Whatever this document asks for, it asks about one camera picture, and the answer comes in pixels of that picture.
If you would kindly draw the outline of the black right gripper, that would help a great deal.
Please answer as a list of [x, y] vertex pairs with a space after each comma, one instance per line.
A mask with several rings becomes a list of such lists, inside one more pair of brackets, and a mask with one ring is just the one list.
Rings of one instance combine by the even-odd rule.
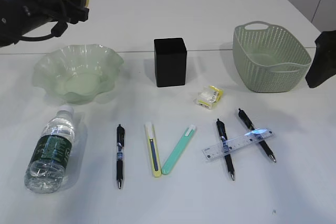
[[323, 31], [314, 42], [316, 52], [305, 76], [309, 88], [316, 88], [335, 76], [335, 30]]

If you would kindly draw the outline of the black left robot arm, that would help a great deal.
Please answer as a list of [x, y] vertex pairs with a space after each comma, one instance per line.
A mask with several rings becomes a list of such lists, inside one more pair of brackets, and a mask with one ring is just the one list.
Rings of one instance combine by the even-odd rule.
[[89, 0], [1, 0], [1, 46], [60, 37], [88, 20]]

